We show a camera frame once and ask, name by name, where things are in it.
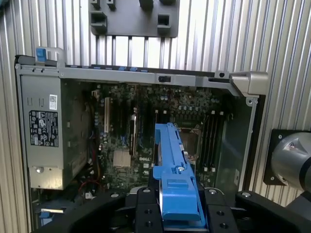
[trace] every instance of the blue tab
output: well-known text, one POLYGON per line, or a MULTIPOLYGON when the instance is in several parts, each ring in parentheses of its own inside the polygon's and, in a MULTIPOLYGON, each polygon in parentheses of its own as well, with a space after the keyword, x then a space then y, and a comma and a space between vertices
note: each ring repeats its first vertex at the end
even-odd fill
POLYGON ((35 50, 36 55, 37 55, 37 59, 39 62, 46 62, 47 60, 47 51, 45 49, 42 48, 37 48, 35 50))
POLYGON ((155 125, 155 143, 161 146, 161 166, 155 166, 153 176, 161 180, 162 217, 166 227, 203 228, 205 217, 189 161, 181 150, 181 139, 172 124, 155 125))

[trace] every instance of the metal bracket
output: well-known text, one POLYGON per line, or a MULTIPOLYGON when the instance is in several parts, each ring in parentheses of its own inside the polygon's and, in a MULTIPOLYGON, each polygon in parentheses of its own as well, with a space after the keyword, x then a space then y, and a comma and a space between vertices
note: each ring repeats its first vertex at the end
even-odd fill
POLYGON ((35 49, 35 63, 38 65, 44 65, 47 60, 46 52, 55 52, 58 54, 58 60, 56 63, 57 68, 65 67, 65 55, 64 50, 61 48, 50 48, 50 47, 37 47, 35 49))
POLYGON ((266 95, 269 86, 269 76, 263 72, 238 72, 232 73, 234 85, 245 97, 266 95))

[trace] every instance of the power supply label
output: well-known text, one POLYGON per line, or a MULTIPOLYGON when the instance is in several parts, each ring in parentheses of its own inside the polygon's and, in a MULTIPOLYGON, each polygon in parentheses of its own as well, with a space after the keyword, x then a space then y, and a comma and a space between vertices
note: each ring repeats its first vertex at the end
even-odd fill
POLYGON ((29 124, 31 145, 58 147, 58 113, 32 110, 29 124))

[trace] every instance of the metal wall panel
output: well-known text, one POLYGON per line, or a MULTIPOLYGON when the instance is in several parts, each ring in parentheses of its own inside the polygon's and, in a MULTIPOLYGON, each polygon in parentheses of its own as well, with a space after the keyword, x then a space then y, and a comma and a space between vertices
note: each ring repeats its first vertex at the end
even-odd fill
POLYGON ((37 46, 61 47, 75 65, 268 72, 251 189, 281 205, 300 194, 266 186, 262 178, 270 130, 311 127, 311 1, 181 0, 179 20, 172 39, 94 36, 88 0, 10 1, 0 14, 1 232, 26 229, 13 63, 15 54, 33 56, 37 46))

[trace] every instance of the chipset heatsink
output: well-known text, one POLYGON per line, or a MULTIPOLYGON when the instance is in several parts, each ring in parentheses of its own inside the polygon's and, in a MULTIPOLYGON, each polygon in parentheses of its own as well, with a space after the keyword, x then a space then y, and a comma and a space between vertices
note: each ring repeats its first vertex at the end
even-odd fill
POLYGON ((128 150, 115 150, 113 152, 114 167, 131 167, 131 155, 128 150))

